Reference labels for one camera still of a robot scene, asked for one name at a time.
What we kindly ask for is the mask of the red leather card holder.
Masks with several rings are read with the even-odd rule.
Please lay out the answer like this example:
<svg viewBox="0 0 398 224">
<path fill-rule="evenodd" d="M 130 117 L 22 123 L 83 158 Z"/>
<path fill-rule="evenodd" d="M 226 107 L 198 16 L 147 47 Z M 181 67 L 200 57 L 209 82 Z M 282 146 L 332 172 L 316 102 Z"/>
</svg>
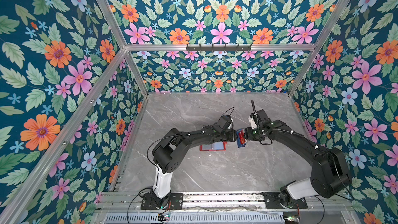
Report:
<svg viewBox="0 0 398 224">
<path fill-rule="evenodd" d="M 201 145 L 200 151 L 225 151 L 226 142 L 216 142 L 209 145 Z"/>
</svg>

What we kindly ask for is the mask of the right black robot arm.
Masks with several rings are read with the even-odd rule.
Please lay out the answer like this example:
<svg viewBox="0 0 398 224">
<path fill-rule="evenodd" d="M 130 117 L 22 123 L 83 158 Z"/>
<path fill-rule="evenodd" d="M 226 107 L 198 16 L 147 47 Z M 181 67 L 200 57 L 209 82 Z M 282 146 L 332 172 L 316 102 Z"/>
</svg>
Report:
<svg viewBox="0 0 398 224">
<path fill-rule="evenodd" d="M 244 130 L 244 139 L 263 146 L 281 143 L 312 167 L 309 178 L 295 180 L 280 188 L 278 197 L 281 206 L 290 208 L 306 197 L 329 199 L 352 184 L 352 174 L 340 149 L 318 145 L 283 121 L 272 121 L 265 110 L 256 110 L 253 100 L 251 105 L 253 113 L 249 117 L 250 127 Z"/>
</svg>

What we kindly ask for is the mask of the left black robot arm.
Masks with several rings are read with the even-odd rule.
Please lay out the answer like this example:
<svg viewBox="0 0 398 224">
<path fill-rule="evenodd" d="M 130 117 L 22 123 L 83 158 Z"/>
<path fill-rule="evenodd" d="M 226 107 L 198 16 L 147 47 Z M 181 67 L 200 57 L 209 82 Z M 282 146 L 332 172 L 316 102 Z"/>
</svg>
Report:
<svg viewBox="0 0 398 224">
<path fill-rule="evenodd" d="M 156 174 L 151 198 L 157 208 L 162 209 L 168 204 L 173 173 L 182 164 L 188 151 L 214 143 L 235 142 L 237 133 L 233 127 L 232 117 L 222 115 L 216 123 L 205 125 L 200 130 L 183 132 L 173 128 L 159 140 L 152 150 Z"/>
</svg>

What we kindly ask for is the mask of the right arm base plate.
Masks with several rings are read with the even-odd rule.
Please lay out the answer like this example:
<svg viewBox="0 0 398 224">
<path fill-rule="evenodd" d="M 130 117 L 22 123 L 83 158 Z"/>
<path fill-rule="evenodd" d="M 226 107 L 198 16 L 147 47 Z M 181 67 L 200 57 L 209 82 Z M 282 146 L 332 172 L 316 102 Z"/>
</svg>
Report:
<svg viewBox="0 0 398 224">
<path fill-rule="evenodd" d="M 267 209 L 308 209 L 305 198 L 294 200 L 280 192 L 262 192 Z"/>
</svg>

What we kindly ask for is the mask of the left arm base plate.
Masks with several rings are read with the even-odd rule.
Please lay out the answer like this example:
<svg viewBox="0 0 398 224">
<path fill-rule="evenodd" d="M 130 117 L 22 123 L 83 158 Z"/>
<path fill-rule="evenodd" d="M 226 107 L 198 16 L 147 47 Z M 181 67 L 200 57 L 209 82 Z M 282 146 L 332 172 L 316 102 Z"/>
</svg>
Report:
<svg viewBox="0 0 398 224">
<path fill-rule="evenodd" d="M 146 193 L 142 199 L 141 210 L 181 210 L 182 193 L 169 193 L 165 198 L 158 198 L 155 193 Z"/>
</svg>

